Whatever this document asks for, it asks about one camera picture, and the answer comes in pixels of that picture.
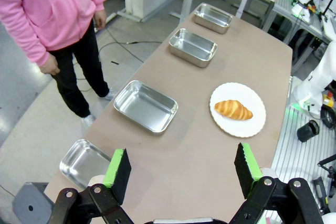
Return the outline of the person's left hand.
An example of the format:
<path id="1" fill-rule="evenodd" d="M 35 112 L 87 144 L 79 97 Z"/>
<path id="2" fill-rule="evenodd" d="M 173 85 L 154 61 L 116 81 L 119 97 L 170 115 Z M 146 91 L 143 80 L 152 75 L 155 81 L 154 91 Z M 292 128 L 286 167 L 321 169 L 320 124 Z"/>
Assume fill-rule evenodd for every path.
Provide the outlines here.
<path id="1" fill-rule="evenodd" d="M 94 22 L 97 30 L 102 30 L 105 28 L 107 15 L 104 9 L 96 11 L 93 18 L 95 20 Z"/>

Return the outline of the person's right hand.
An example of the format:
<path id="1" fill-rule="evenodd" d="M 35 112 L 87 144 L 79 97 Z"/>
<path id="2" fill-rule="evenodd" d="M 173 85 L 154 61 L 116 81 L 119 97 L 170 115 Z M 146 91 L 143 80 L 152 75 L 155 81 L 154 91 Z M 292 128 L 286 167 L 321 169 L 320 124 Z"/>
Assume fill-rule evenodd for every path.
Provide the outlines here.
<path id="1" fill-rule="evenodd" d="M 51 54 L 48 55 L 48 59 L 46 60 L 46 62 L 44 64 L 42 64 L 41 66 L 39 66 L 39 69 L 42 73 L 50 74 L 52 76 L 55 76 L 58 73 L 60 73 L 60 69 L 58 68 L 57 60 Z"/>

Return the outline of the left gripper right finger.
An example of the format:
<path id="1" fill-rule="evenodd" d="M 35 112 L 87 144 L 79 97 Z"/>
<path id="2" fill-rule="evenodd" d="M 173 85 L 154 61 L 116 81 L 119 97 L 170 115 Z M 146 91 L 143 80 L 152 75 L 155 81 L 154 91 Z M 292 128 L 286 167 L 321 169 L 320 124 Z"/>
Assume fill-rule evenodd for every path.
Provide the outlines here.
<path id="1" fill-rule="evenodd" d="M 264 211 L 276 211 L 283 223 L 323 223 L 307 181 L 284 183 L 262 174 L 248 143 L 239 143 L 234 161 L 245 202 L 230 223 L 257 223 Z"/>

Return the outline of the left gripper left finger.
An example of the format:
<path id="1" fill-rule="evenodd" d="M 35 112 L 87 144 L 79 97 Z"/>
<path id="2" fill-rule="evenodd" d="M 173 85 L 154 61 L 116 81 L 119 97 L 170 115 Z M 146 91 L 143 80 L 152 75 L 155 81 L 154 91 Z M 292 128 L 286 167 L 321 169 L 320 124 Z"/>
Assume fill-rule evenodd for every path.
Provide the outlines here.
<path id="1" fill-rule="evenodd" d="M 98 217 L 105 223 L 133 223 L 121 207 L 130 173 L 127 150 L 115 150 L 102 183 L 81 192 L 74 188 L 59 192 L 49 223 L 90 223 Z"/>

